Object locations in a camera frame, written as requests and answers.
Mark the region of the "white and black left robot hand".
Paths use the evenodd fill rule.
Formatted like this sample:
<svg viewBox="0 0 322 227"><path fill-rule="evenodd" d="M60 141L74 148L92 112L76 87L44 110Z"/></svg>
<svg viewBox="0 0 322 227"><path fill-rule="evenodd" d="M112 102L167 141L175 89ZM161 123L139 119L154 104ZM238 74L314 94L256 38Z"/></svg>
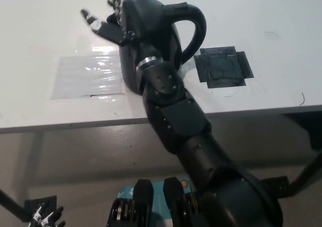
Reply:
<svg viewBox="0 0 322 227"><path fill-rule="evenodd" d="M28 227L64 227L66 222L61 221L58 223L62 216L64 210L63 206L50 212L49 214L44 214L44 211L48 208L48 203L43 202L33 213L32 218L28 224Z"/></svg>

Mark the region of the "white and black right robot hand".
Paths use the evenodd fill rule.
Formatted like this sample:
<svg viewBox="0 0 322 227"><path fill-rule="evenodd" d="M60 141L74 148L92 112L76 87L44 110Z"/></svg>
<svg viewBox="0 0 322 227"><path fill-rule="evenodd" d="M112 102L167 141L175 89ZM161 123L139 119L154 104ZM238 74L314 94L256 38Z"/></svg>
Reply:
<svg viewBox="0 0 322 227"><path fill-rule="evenodd" d="M162 55L151 43L143 17L134 0L108 0L108 4L114 9L110 17L115 18L117 24L100 20L86 9L80 11L91 31L121 47L130 46L135 66L141 66L153 60L161 61Z"/></svg>

